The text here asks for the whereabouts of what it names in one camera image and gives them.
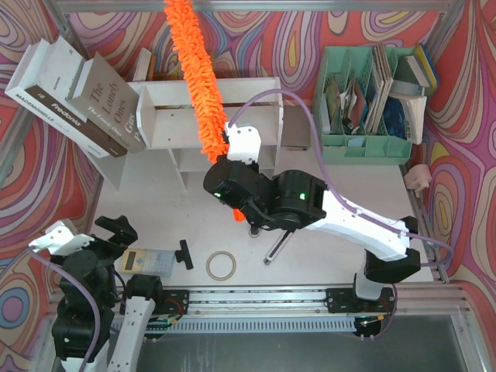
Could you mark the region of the black silver pen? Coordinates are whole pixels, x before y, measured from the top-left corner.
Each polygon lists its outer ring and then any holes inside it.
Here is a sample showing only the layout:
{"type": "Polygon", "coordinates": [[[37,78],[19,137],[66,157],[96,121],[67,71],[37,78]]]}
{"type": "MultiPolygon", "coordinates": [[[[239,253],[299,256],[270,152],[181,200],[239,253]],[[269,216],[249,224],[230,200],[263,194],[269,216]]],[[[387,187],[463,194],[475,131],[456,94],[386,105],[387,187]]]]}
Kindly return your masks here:
{"type": "Polygon", "coordinates": [[[270,265],[277,258],[277,255],[284,249],[285,245],[293,235],[294,231],[283,231],[276,242],[268,250],[263,259],[263,263],[267,266],[270,265]]]}

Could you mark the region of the orange microfiber duster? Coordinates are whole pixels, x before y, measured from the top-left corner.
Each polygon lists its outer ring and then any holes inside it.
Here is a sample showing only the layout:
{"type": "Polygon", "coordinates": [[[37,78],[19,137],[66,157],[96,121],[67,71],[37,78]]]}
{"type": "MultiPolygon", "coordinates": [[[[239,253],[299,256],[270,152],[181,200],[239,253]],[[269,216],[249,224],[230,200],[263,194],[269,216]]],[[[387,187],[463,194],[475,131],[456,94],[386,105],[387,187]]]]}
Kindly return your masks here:
{"type": "Polygon", "coordinates": [[[229,149],[222,135],[228,117],[198,17],[191,1],[166,1],[164,12],[195,111],[201,151],[215,164],[229,149]]]}

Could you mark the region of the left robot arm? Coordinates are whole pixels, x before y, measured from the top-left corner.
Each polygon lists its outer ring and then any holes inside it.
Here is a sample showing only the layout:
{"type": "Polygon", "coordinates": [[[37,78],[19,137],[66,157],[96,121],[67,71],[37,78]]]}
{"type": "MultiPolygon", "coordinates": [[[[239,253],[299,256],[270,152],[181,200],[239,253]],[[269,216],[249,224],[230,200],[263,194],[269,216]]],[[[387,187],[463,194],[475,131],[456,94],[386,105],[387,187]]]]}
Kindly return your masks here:
{"type": "Polygon", "coordinates": [[[56,356],[65,371],[134,371],[146,325],[163,299],[162,283],[135,274],[118,294],[114,263],[138,235],[124,215],[95,223],[112,236],[62,238],[62,224],[49,234],[56,244],[50,262],[63,271],[64,296],[52,327],[56,356]]]}

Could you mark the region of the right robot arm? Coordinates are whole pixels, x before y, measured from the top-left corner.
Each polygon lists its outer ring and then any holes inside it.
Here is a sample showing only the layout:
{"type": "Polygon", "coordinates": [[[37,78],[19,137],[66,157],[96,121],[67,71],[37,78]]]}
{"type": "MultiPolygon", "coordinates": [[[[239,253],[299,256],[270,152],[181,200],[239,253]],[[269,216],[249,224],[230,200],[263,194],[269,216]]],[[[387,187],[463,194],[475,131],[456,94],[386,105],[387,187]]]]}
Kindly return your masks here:
{"type": "Polygon", "coordinates": [[[274,250],[298,229],[330,233],[361,245],[366,253],[353,280],[359,299],[375,301],[385,285],[397,284],[421,268],[404,220],[394,222],[339,200],[323,180],[302,170],[268,178],[256,164],[221,156],[207,171],[203,188],[240,212],[251,234],[282,230],[274,250]]]}

